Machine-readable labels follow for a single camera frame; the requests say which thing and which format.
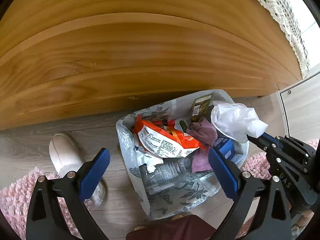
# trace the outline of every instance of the orange snack package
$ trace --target orange snack package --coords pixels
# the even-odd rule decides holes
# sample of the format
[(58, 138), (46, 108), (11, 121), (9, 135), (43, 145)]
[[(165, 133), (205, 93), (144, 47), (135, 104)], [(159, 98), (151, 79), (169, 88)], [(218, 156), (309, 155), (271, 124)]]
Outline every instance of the orange snack package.
[(194, 150), (205, 147), (192, 136), (169, 126), (157, 126), (142, 120), (141, 116), (132, 129), (141, 144), (151, 153), (163, 158), (186, 157)]

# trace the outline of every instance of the clear plastic bottle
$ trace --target clear plastic bottle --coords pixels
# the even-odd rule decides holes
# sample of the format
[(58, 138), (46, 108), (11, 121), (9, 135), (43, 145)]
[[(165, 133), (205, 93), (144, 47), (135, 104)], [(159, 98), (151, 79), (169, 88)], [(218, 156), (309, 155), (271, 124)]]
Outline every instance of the clear plastic bottle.
[(187, 176), (196, 179), (212, 172), (191, 173), (192, 158), (192, 154), (185, 158), (164, 158), (164, 163), (156, 165), (156, 170), (151, 173), (148, 172), (146, 164), (141, 165), (139, 168), (145, 190), (152, 195), (174, 187), (185, 180)]

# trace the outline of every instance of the gray laminate floor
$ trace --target gray laminate floor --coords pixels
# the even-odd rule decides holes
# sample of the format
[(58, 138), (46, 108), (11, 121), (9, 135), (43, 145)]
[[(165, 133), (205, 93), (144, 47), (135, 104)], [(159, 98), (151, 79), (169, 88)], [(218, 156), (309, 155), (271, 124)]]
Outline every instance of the gray laminate floor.
[[(267, 132), (284, 136), (280, 107), (275, 94), (263, 98), (235, 98), (248, 107), (253, 106), (261, 120), (269, 124)], [(103, 179), (107, 196), (92, 216), (110, 239), (123, 240), (135, 226), (154, 223), (143, 212), (140, 202), (127, 177), (118, 152), (115, 124), (128, 112), (97, 114), (79, 118), (0, 131), (0, 188), (8, 187), (26, 175), (35, 166), (44, 172), (54, 172), (48, 145), (54, 133), (68, 133), (79, 146), (86, 160), (91, 160), (105, 147), (110, 151), (111, 162)], [(249, 156), (260, 152), (250, 145)], [(232, 205), (222, 190), (191, 210), (214, 227), (218, 227)]]

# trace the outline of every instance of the white cabinet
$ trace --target white cabinet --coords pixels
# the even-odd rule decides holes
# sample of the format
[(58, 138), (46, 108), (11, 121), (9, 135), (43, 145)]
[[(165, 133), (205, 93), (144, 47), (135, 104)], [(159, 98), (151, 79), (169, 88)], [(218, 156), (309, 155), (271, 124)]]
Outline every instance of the white cabinet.
[(289, 135), (307, 142), (320, 138), (320, 73), (280, 93)]

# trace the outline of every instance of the floral pattern bag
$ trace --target floral pattern bag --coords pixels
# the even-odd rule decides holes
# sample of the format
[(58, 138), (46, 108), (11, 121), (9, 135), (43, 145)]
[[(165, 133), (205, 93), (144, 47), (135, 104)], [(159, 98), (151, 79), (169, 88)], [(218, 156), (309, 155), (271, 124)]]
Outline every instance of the floral pattern bag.
[[(130, 130), (134, 126), (138, 115), (149, 121), (178, 119), (189, 116), (193, 101), (210, 93), (213, 93), (212, 101), (234, 103), (231, 97), (223, 90), (205, 90), (136, 111), (116, 123), (120, 148), (130, 180), (144, 212), (154, 219), (185, 212), (201, 204), (220, 190), (220, 184), (212, 172), (199, 179), (194, 179), (192, 176), (187, 177), (185, 181), (175, 187), (153, 195), (148, 194), (141, 179)], [(249, 142), (239, 144), (235, 149), (237, 154), (232, 161), (240, 167), (248, 154)]]

